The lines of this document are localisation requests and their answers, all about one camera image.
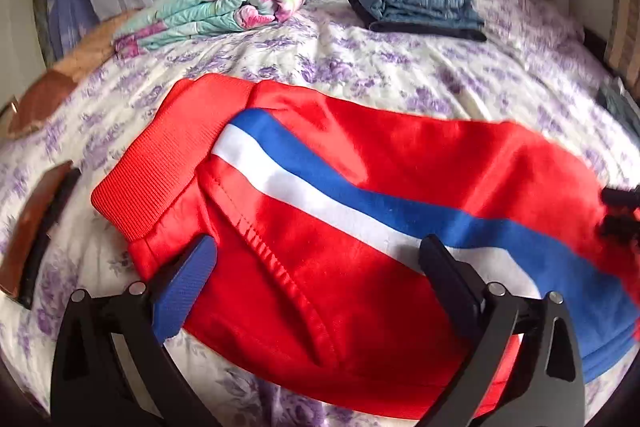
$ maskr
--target dark blue gripper pad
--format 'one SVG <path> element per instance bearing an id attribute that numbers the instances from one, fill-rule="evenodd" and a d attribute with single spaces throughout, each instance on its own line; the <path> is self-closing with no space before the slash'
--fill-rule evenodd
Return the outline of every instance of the dark blue gripper pad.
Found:
<path id="1" fill-rule="evenodd" d="M 203 235 L 177 261 L 164 289 L 153 297 L 152 329 L 160 344 L 180 331 L 218 259 L 216 242 Z"/>

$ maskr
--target silver screw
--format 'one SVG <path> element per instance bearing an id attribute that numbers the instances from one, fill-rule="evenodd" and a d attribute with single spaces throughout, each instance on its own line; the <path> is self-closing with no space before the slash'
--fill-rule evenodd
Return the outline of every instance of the silver screw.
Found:
<path id="1" fill-rule="evenodd" d="M 489 293 L 491 293 L 491 295 L 495 295 L 496 297 L 502 297 L 507 293 L 507 288 L 505 288 L 499 282 L 490 282 L 486 287 L 489 289 Z"/>
<path id="2" fill-rule="evenodd" d="M 146 290 L 146 284 L 142 281 L 134 282 L 129 286 L 129 293 L 131 295 L 142 295 Z"/>
<path id="3" fill-rule="evenodd" d="M 84 299 L 84 290 L 76 290 L 71 294 L 73 302 L 80 302 L 82 299 Z"/>
<path id="4" fill-rule="evenodd" d="M 555 302 L 556 304 L 562 304 L 564 302 L 564 297 L 560 292 L 549 292 L 549 298 L 551 302 Z"/>

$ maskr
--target white bedsheet with purple flowers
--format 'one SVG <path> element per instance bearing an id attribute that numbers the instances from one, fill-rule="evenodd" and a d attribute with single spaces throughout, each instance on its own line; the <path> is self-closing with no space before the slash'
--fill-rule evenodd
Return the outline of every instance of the white bedsheet with purple flowers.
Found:
<path id="1" fill-rule="evenodd" d="M 90 204 L 95 185 L 184 77 L 217 71 L 309 86 L 354 102 L 437 118 L 514 120 L 580 156 L 602 183 L 640 182 L 640 152 L 593 101 L 607 73 L 580 44 L 580 26 L 543 3 L 476 0 L 486 43 L 361 28 L 347 0 L 309 0 L 281 26 L 166 46 L 110 60 L 36 134 L 0 150 L 0 252 L 42 173 L 72 159 L 82 177 L 40 268 L 33 310 L 0 297 L 0 347 L 18 380 L 49 406 L 54 346 L 77 286 L 114 295 L 136 279 L 126 244 Z M 295 395 L 221 359 L 181 331 L 166 346 L 225 426 L 387 426 Z M 610 396 L 633 349 L 586 388 L 588 417 Z"/>

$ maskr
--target blue stripe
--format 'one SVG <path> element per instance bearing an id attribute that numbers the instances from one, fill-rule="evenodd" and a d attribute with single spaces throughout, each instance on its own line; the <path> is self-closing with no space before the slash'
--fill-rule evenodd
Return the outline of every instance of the blue stripe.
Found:
<path id="1" fill-rule="evenodd" d="M 481 219 L 466 212 L 403 200 L 358 188 L 309 150 L 269 113 L 248 109 L 231 123 L 251 135 L 283 169 L 335 201 L 413 237 L 435 233 L 453 248 L 495 247 L 509 251 L 540 293 L 556 290 L 567 302 L 585 363 L 593 380 L 622 355 L 640 312 L 616 277 L 599 272 L 569 247 L 509 219 Z"/>

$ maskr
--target brown striped fabric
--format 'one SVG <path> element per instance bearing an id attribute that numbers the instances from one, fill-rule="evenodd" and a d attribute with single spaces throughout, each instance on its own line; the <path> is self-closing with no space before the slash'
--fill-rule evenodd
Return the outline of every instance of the brown striped fabric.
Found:
<path id="1" fill-rule="evenodd" d="M 613 0 L 613 20 L 605 60 L 640 98 L 640 0 Z"/>

